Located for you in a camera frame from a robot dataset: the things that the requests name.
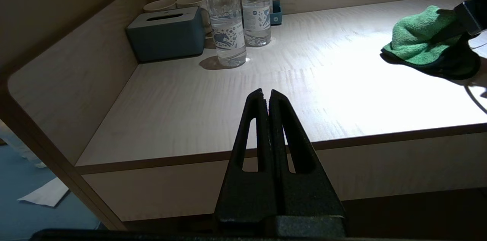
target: plastic bottle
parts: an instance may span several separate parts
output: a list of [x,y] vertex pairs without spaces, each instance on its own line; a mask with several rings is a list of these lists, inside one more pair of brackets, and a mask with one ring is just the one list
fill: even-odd
[[271,40],[270,7],[272,0],[242,0],[245,42],[264,46]]
[[244,28],[240,0],[207,0],[218,61],[228,67],[245,63]]

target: wooden countertop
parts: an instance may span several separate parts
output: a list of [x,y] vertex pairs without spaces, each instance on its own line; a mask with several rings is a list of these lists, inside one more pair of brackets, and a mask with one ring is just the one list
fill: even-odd
[[[272,89],[290,99],[314,143],[465,125],[485,129],[487,116],[463,86],[379,56],[398,19],[460,2],[405,0],[285,15],[272,28],[271,43],[247,48],[248,61],[233,69],[219,69],[213,49],[139,65],[76,166],[225,158],[245,98],[259,87],[266,99]],[[486,42],[482,34],[470,45]],[[487,55],[487,46],[475,50]],[[485,106],[479,97],[485,89],[471,91]],[[248,149],[255,139],[250,132]]]

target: tissue box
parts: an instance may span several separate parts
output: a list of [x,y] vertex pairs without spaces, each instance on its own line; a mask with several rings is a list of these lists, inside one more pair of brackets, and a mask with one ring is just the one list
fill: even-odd
[[205,45],[205,28],[197,6],[141,14],[126,32],[141,63],[199,55]]

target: green microfiber cloth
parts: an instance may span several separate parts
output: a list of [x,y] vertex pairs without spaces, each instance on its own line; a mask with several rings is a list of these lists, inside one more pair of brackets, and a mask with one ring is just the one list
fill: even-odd
[[447,79],[471,78],[480,69],[480,57],[473,52],[468,33],[432,44],[430,40],[456,20],[453,10],[429,6],[424,12],[407,16],[395,24],[392,41],[381,57],[428,75]]
[[445,49],[458,42],[460,36],[433,46],[428,41],[455,20],[453,10],[428,6],[424,12],[398,21],[393,28],[393,40],[384,49],[411,64],[425,65],[435,62]]

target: ceramic cup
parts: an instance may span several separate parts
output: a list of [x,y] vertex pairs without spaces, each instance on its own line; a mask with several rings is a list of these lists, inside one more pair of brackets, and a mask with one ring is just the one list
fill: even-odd
[[163,10],[176,9],[175,0],[157,0],[144,6],[145,13],[158,12]]
[[208,14],[207,0],[176,0],[176,6],[178,8],[199,6],[201,10],[201,17],[203,19],[203,25],[205,26],[206,33],[212,31],[210,25],[210,15]]

